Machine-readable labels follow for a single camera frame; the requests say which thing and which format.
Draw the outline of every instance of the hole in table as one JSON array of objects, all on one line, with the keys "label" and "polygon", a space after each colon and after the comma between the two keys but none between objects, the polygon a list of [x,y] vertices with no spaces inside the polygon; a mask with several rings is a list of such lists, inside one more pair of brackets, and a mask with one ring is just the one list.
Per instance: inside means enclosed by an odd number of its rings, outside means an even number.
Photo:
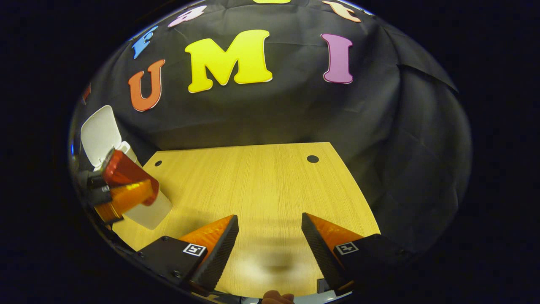
[{"label": "hole in table", "polygon": [[319,158],[315,155],[309,155],[307,157],[307,161],[310,162],[310,163],[316,163],[319,161]]}]

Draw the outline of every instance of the pink letter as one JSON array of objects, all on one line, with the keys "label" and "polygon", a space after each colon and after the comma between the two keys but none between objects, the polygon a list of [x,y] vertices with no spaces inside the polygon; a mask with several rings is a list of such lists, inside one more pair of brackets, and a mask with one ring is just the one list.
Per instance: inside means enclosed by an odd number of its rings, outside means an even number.
[{"label": "pink letter", "polygon": [[199,17],[200,15],[203,14],[203,11],[204,9],[206,9],[206,5],[203,5],[203,6],[199,6],[198,8],[194,8],[192,10],[189,10],[185,13],[183,13],[182,15],[176,17],[176,20],[169,23],[169,25],[167,27],[171,28],[177,24],[180,24],[184,21],[189,21],[191,19],[195,19],[197,17]]},{"label": "pink letter", "polygon": [[353,43],[344,37],[322,34],[328,43],[328,71],[323,75],[327,82],[351,83],[353,75],[349,73],[349,47]]}]

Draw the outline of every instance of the blue letter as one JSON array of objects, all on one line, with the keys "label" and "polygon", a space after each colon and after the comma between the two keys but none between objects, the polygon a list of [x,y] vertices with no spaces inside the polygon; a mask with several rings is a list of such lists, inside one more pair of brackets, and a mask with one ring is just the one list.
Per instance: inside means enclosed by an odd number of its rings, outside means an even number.
[{"label": "blue letter", "polygon": [[133,44],[133,46],[131,47],[133,50],[135,50],[135,56],[133,57],[133,59],[137,58],[139,56],[139,54],[146,48],[146,46],[149,44],[148,40],[150,40],[150,38],[152,38],[152,36],[154,35],[152,33],[153,30],[155,30],[156,28],[158,28],[157,26],[153,27],[151,30],[149,30],[146,34],[144,34],[143,37],[141,37],[139,40],[137,40],[137,42],[135,42]]}]

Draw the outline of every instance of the white container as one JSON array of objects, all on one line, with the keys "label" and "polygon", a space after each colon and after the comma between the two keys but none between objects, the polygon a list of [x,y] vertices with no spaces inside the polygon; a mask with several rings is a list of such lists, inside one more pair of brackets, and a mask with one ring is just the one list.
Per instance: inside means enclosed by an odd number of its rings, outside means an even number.
[{"label": "white container", "polygon": [[[127,142],[122,141],[110,105],[97,110],[84,122],[80,129],[80,140],[90,163],[95,167],[94,171],[101,168],[107,153],[113,147],[122,151],[142,168],[131,146]],[[124,213],[124,216],[129,217],[147,229],[154,230],[171,209],[171,201],[159,190],[158,196],[151,206],[138,204]]]}]

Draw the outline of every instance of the white lid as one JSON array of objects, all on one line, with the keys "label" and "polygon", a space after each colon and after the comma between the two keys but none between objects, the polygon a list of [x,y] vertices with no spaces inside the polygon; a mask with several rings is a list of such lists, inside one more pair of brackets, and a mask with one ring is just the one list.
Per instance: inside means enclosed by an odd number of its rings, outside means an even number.
[{"label": "white lid", "polygon": [[80,141],[94,167],[101,165],[113,147],[120,147],[122,137],[110,105],[97,110],[84,122],[80,128]]}]

